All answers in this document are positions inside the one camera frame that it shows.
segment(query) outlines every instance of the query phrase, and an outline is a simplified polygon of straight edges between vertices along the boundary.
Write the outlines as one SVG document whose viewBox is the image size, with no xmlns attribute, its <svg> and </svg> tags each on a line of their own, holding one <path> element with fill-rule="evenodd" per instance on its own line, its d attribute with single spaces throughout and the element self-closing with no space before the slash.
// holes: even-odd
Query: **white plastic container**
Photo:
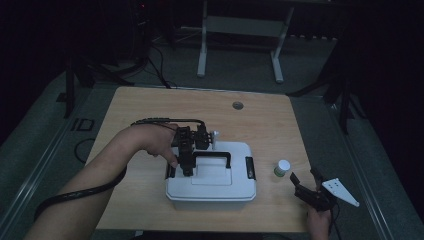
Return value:
<svg viewBox="0 0 424 240">
<path fill-rule="evenodd" d="M 256 177 L 250 147 L 241 142 L 217 141 L 215 152 L 225 157 L 197 157 L 193 176 L 186 177 L 178 166 L 166 179 L 166 196 L 177 210 L 239 210 L 256 196 Z"/>
</svg>

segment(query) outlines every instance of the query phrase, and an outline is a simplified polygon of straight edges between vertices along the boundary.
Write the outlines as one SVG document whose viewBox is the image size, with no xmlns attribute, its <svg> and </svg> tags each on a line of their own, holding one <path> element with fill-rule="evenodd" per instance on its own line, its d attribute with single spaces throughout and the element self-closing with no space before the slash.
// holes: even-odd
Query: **tripod leg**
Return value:
<svg viewBox="0 0 424 240">
<path fill-rule="evenodd" d="M 347 118 L 349 115 L 350 80 L 346 79 L 343 84 L 342 103 L 340 106 L 339 125 L 345 134 L 347 132 Z"/>
</svg>

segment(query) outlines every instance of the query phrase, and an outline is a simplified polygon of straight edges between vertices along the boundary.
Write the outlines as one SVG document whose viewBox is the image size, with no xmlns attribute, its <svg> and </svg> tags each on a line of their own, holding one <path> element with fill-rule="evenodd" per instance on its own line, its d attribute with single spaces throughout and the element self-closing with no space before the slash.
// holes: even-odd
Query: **gray carpet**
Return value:
<svg viewBox="0 0 424 240">
<path fill-rule="evenodd" d="M 267 51 L 214 49 L 218 44 L 211 44 L 206 76 L 199 79 L 196 76 L 199 49 L 188 47 L 187 43 L 191 42 L 182 41 L 173 51 L 158 41 L 157 46 L 164 57 L 163 76 L 167 81 L 186 88 L 277 94 L 295 91 L 312 83 L 334 46 L 334 42 L 325 40 L 289 38 L 281 57 L 285 82 L 277 84 Z M 160 66 L 159 52 L 152 49 L 150 56 L 156 66 Z M 137 82 L 138 86 L 160 85 L 159 79 L 152 73 L 154 69 L 148 65 L 145 71 L 126 79 Z M 39 159 L 49 162 L 28 205 L 12 208 L 18 214 L 14 218 L 16 221 L 7 228 L 8 238 L 4 239 L 21 239 L 32 223 L 36 206 L 47 196 L 54 195 L 83 167 L 74 149 L 80 143 L 77 156 L 81 159 L 88 156 L 93 143 L 88 139 L 96 137 L 117 87 L 101 78 L 98 81 L 93 89 L 77 88 L 77 108 L 66 120 L 62 117 L 64 103 L 56 102 L 57 95 L 64 91 L 64 75 L 59 76 L 2 145 L 0 208 L 3 219 Z M 339 201 L 337 224 L 342 238 L 420 239 L 424 236 L 422 222 L 369 122 L 359 117 L 351 119 L 348 121 L 349 135 L 342 134 L 335 120 L 337 105 L 324 104 L 320 98 L 324 91 L 325 87 L 307 96 L 292 98 L 292 102 L 311 164 L 319 167 L 328 178 L 338 177 L 361 203 L 359 208 L 355 208 Z M 83 124 L 78 129 L 75 126 L 81 121 Z M 2 229 L 5 229 L 7 224 L 1 223 Z M 292 239 L 308 239 L 307 234 L 281 234 Z M 99 230 L 92 239 L 129 239 L 133 236 L 132 231 Z M 334 229 L 331 239 L 337 239 Z"/>
</svg>

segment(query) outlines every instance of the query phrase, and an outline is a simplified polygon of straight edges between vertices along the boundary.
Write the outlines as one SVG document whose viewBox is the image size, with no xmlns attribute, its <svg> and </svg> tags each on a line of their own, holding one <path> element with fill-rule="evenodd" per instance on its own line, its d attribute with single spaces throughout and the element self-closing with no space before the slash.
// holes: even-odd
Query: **container lid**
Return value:
<svg viewBox="0 0 424 240">
<path fill-rule="evenodd" d="M 215 150 L 231 154 L 227 158 L 198 156 L 193 176 L 185 177 L 178 166 L 168 178 L 166 195 L 176 201 L 250 201 L 256 196 L 256 180 L 249 174 L 250 147 L 242 142 L 216 142 Z"/>
</svg>

